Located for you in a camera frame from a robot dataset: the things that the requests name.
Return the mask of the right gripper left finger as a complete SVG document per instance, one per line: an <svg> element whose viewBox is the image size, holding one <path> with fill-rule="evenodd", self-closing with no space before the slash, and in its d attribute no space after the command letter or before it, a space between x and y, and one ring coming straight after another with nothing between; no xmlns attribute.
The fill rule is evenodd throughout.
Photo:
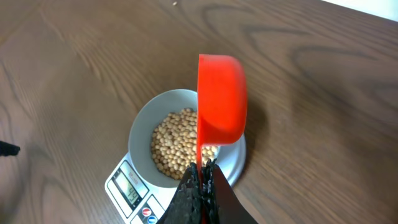
<svg viewBox="0 0 398 224"><path fill-rule="evenodd" d="M196 164L191 163L157 224L200 224L201 210L200 180Z"/></svg>

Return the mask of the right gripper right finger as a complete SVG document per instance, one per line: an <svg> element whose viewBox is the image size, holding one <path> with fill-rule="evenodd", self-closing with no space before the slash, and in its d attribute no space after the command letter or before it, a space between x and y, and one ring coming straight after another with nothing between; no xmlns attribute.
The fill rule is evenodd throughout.
<svg viewBox="0 0 398 224"><path fill-rule="evenodd" d="M257 224L238 200L216 160L203 167L203 219L207 224Z"/></svg>

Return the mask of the red plastic measuring scoop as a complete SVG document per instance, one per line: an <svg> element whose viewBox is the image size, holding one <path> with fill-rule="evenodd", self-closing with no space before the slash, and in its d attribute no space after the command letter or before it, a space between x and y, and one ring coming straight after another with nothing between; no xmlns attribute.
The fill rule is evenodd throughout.
<svg viewBox="0 0 398 224"><path fill-rule="evenodd" d="M203 167L217 160L221 146L237 142L246 125L246 77L237 59L201 54L197 81L197 170L203 204Z"/></svg>

